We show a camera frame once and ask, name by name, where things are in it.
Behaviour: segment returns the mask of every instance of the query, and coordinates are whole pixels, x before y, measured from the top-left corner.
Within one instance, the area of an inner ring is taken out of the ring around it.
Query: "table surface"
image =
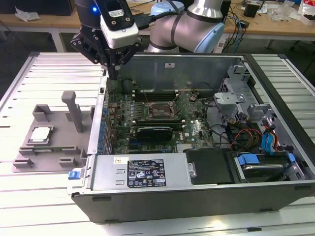
[[[240,0],[233,0],[231,7],[240,19],[248,21],[250,26],[247,28],[246,34],[264,34],[264,35],[283,35],[283,36],[315,36],[315,27],[307,26],[300,21],[291,19],[290,22],[272,22],[267,14],[256,14],[255,18],[244,17],[243,11],[235,7]],[[140,3],[128,3],[130,7],[136,6]],[[150,12],[152,3],[143,4],[132,8],[133,14],[140,12]],[[0,14],[0,20],[7,26],[29,26],[29,27],[54,27],[54,28],[79,28],[80,21],[76,10],[71,16],[52,16],[40,15],[41,19],[37,21],[24,22],[18,19],[15,15]],[[234,32],[234,23],[228,19],[225,23],[225,32]]]
[[[101,76],[100,66],[79,53],[42,53],[27,60],[11,94],[0,101],[1,236],[82,236],[91,232],[95,236],[294,236],[315,232],[315,197],[300,199],[271,213],[94,224],[67,195],[67,173],[13,173],[12,161],[33,121],[35,105],[40,101],[52,111],[66,111],[60,97],[64,90],[72,89],[81,110],[88,111],[95,105]],[[248,233],[248,227],[263,230]]]

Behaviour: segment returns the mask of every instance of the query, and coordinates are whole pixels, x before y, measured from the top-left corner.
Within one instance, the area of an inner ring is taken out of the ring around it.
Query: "wire bundle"
[[[229,13],[232,14],[232,16],[227,16],[227,18],[232,19],[234,21],[235,24],[235,29],[234,29],[234,33],[232,34],[232,36],[229,38],[228,42],[226,43],[225,47],[223,48],[223,51],[225,49],[228,49],[230,46],[232,45],[236,45],[236,47],[233,50],[233,53],[236,52],[236,50],[238,49],[240,43],[243,41],[243,37],[244,34],[246,33],[246,28],[242,28],[241,26],[241,22],[240,19],[238,18],[238,16],[233,12],[232,7],[230,6],[230,11]]]
[[[246,128],[246,129],[242,129],[236,136],[234,140],[237,140],[241,134],[246,133],[249,137],[248,141],[245,143],[244,147],[237,147],[237,151],[238,152],[244,152],[246,150],[251,150],[252,148],[254,148],[260,141],[260,137],[262,137],[262,134],[260,131],[256,130],[256,129],[251,129],[251,128]],[[230,149],[232,149],[234,146],[234,143],[232,143],[230,145]]]
[[[266,130],[268,130],[269,127],[267,125],[265,125],[264,128]],[[274,148],[275,151],[278,151],[278,140],[279,140],[278,136],[273,130],[270,132],[270,134],[274,137],[273,140],[275,141],[274,145],[273,145],[273,148]]]

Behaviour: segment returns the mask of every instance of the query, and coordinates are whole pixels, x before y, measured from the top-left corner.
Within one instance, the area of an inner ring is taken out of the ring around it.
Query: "warning label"
[[[166,186],[164,161],[128,161],[127,185],[129,188]]]

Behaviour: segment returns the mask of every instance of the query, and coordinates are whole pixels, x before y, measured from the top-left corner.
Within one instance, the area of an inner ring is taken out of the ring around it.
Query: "desk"
[[[315,41],[315,27],[307,26],[302,22],[291,19],[290,22],[272,22],[267,14],[256,14],[255,18],[245,17],[243,10],[240,10],[240,5],[235,8],[235,4],[240,0],[232,0],[233,12],[240,18],[250,23],[246,30],[244,38],[250,39],[266,39],[266,40],[305,40]],[[232,36],[235,25],[231,19],[225,22],[224,34],[220,40],[216,53],[222,52],[222,43]]]
[[[295,78],[277,55],[253,56],[275,82],[282,79],[274,77],[277,71],[272,71],[277,69]],[[41,53],[27,59],[0,101],[1,236],[294,236],[315,232],[315,197],[300,199],[279,212],[94,224],[67,195],[67,173],[13,173],[12,160],[33,121],[35,105],[40,102],[48,104],[52,111],[65,111],[67,107],[60,97],[63,90],[72,89],[81,110],[88,111],[95,105],[101,75],[100,65],[79,53]]]
[[[305,24],[291,19],[290,22],[272,22],[266,14],[258,15],[255,18],[244,17],[243,11],[234,8],[235,4],[240,0],[232,1],[232,8],[240,19],[244,19],[250,23],[244,38],[251,39],[267,39],[267,40],[306,40],[315,41],[315,27],[306,26]],[[135,6],[139,3],[129,3],[129,6]],[[140,12],[150,12],[153,3],[141,5],[133,8],[133,14]],[[57,52],[65,52],[65,47],[61,33],[77,33],[80,27],[80,21],[76,10],[71,16],[50,16],[40,15],[38,21],[24,22],[19,20],[15,15],[1,15],[0,20],[3,21],[12,31],[30,31],[30,32],[49,32],[53,37]],[[216,52],[222,52],[222,43],[230,37],[234,32],[234,24],[231,19],[227,19],[225,30],[221,43],[217,47]],[[0,30],[7,30],[0,24]],[[142,30],[142,35],[149,35],[150,28]]]
[[[129,2],[130,7],[139,5],[140,2]],[[154,3],[144,4],[131,9],[133,14],[141,12],[147,13],[151,11]],[[14,14],[0,14],[0,20],[11,30],[17,32],[48,32],[52,35],[57,52],[66,52],[61,33],[77,33],[80,28],[80,21],[76,9],[71,16],[53,16],[39,15],[40,20],[24,22],[17,18]],[[7,31],[7,28],[0,23],[0,31]],[[150,30],[145,29],[140,31],[140,35],[149,35]],[[0,39],[5,38],[3,33],[0,33]]]

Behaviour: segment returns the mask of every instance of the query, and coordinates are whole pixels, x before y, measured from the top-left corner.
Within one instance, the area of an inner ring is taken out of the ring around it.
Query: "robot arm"
[[[80,32],[71,45],[94,64],[107,67],[116,79],[120,64],[140,48],[138,27],[126,0],[76,0]]]
[[[81,27],[71,45],[94,64],[105,66],[111,80],[116,79],[120,65],[126,64],[140,48],[139,30],[148,28],[153,21],[160,19],[152,29],[148,52],[177,46],[200,52],[195,48],[204,50],[205,45],[206,51],[213,50],[224,28],[222,23],[218,25],[222,0],[196,0],[187,13],[166,11],[156,16],[143,13],[133,16],[126,0],[75,0],[75,3]]]

